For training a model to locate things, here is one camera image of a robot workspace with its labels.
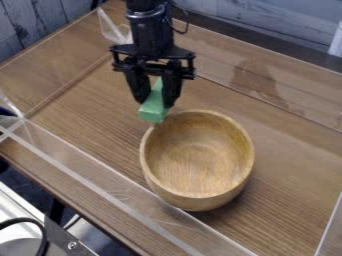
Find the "wooden table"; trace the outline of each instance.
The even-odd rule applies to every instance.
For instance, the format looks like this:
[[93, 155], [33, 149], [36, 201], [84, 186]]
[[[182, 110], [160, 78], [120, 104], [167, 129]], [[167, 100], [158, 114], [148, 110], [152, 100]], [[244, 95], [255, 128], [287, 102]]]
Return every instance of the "wooden table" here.
[[[121, 23], [121, 2], [109, 1], [104, 9]], [[178, 43], [196, 51], [202, 77], [186, 83], [172, 111], [210, 109], [231, 116], [256, 149], [243, 194], [223, 208], [194, 216], [258, 255], [312, 255], [342, 191], [342, 135], [290, 112], [304, 116], [311, 109], [314, 118], [306, 117], [325, 123], [331, 104], [339, 107], [342, 75], [196, 27]], [[139, 106], [124, 77], [111, 70], [108, 45], [96, 14], [89, 14], [3, 65], [0, 88], [31, 122], [147, 187], [139, 143], [149, 124], [137, 119]], [[279, 94], [282, 86], [291, 87], [294, 101], [300, 95], [308, 95], [303, 100], [320, 95], [325, 101], [319, 98], [295, 109]], [[23, 174], [140, 254], [186, 255], [76, 176], [43, 161], [11, 137], [0, 152]], [[57, 144], [56, 152], [59, 157], [64, 152]], [[77, 175], [105, 191], [117, 182], [101, 169], [85, 168]], [[148, 207], [144, 196], [135, 196]]]

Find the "green block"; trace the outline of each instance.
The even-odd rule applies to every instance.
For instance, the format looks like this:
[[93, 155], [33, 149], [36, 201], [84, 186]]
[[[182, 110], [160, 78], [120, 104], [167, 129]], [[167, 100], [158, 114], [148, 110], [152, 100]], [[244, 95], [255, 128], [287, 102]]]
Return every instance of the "green block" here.
[[149, 96], [139, 110], [139, 117], [144, 121], [162, 123], [166, 119], [168, 109], [164, 108], [162, 89], [163, 81], [159, 77], [155, 82], [155, 86], [152, 88]]

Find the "wooden bowl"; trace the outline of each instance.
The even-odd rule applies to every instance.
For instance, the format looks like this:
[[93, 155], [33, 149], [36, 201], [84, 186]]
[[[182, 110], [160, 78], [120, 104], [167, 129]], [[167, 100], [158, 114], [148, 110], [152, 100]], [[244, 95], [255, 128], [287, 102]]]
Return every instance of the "wooden bowl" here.
[[254, 147], [232, 119], [212, 111], [186, 111], [148, 129], [140, 162], [151, 189], [170, 204], [208, 211], [240, 193]]

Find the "bowl rim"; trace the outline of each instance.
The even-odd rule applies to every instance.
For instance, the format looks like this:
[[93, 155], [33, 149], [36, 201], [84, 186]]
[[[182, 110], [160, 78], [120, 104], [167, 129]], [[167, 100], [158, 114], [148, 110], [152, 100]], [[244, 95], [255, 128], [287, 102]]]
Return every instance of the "bowl rim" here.
[[159, 188], [162, 188], [164, 191], [174, 194], [175, 196], [188, 198], [188, 199], [206, 199], [206, 198], [219, 197], [219, 196], [230, 193], [231, 191], [234, 191], [240, 186], [240, 184], [244, 183], [244, 181], [247, 180], [247, 178], [251, 175], [252, 166], [254, 166], [254, 162], [255, 162], [255, 148], [254, 148], [252, 140], [251, 140], [251, 137], [250, 137], [247, 131], [244, 130], [243, 126], [232, 118], [220, 114], [216, 111], [202, 110], [202, 109], [183, 110], [183, 111], [178, 111], [178, 112], [174, 112], [174, 113], [168, 114], [167, 118], [172, 117], [172, 116], [182, 115], [182, 114], [187, 114], [187, 113], [202, 113], [202, 114], [214, 115], [214, 116], [224, 119], [226, 121], [228, 121], [238, 128], [238, 130], [240, 131], [240, 133], [243, 134], [243, 136], [247, 140], [247, 144], [248, 144], [248, 147], [250, 147], [250, 161], [248, 161], [248, 163], [246, 165], [246, 168], [244, 168], [244, 170], [247, 170], [246, 175], [240, 179], [240, 182], [238, 184], [235, 184], [235, 186], [232, 186], [227, 191], [220, 192], [220, 193], [199, 193], [198, 196], [190, 196], [190, 193], [182, 193], [180, 191], [166, 187], [163, 185], [163, 183], [160, 182], [160, 180], [156, 178], [155, 174], [151, 172], [149, 166], [148, 166], [147, 161], [145, 161], [145, 144], [147, 144], [148, 138], [149, 138], [149, 136], [151, 136], [151, 134], [152, 134], [152, 132], [156, 129], [159, 124], [154, 124], [148, 128], [148, 130], [147, 130], [147, 132], [143, 136], [141, 142], [140, 142], [139, 157], [140, 157], [140, 164], [141, 164], [143, 173], [144, 173], [144, 176], [148, 176], [148, 179], [151, 179], [151, 181], [159, 186]]

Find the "robotic arm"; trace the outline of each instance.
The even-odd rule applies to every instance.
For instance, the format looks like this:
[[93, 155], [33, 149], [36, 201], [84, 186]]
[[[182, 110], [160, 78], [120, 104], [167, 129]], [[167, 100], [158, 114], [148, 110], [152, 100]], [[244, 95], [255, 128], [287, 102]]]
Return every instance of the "robotic arm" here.
[[[195, 55], [174, 44], [170, 1], [125, 1], [125, 17], [131, 24], [133, 44], [111, 47], [113, 69], [124, 73], [135, 100], [143, 104], [148, 98], [148, 75], [160, 76], [163, 105], [167, 109], [180, 96], [183, 79], [195, 78]], [[158, 63], [159, 60], [164, 60], [166, 64]]]

